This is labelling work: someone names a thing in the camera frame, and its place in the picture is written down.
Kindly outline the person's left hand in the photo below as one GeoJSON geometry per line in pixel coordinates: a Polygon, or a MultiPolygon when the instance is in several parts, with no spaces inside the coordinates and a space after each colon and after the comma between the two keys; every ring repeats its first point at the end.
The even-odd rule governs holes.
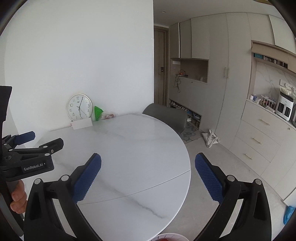
{"type": "Polygon", "coordinates": [[[15,190],[11,193],[13,202],[10,204],[12,211],[17,214],[22,214],[26,211],[27,207],[27,194],[22,180],[19,180],[15,190]]]}

